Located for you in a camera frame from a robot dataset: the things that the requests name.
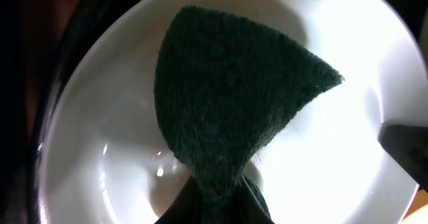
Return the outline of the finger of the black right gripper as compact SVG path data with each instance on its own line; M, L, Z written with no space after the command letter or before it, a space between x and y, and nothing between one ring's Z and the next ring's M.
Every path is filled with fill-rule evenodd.
M392 124L379 134L382 148L427 191L427 127Z

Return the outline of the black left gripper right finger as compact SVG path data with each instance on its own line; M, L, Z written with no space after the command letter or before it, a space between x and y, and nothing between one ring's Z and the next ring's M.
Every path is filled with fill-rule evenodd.
M234 224L274 224L262 209L244 176L233 193Z

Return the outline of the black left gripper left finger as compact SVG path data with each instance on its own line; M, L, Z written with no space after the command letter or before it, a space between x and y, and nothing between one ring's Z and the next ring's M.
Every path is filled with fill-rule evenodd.
M202 197L193 177L189 177L172 205L154 224L201 224Z

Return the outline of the light blue plate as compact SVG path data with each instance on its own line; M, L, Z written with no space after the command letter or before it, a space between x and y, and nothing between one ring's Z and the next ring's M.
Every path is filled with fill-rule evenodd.
M427 124L427 70L383 0L141 0L116 16L53 89L35 162L31 223L154 223L189 177L156 123L154 69L176 12L201 5L288 33L344 82L251 160L276 223L398 223L414 181L382 126Z

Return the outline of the green and yellow sponge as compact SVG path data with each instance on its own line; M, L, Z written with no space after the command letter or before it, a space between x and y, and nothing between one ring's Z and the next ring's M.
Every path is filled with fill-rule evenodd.
M288 35L246 17L183 7L156 64L158 126L203 198L203 223L230 223L250 158L342 75Z

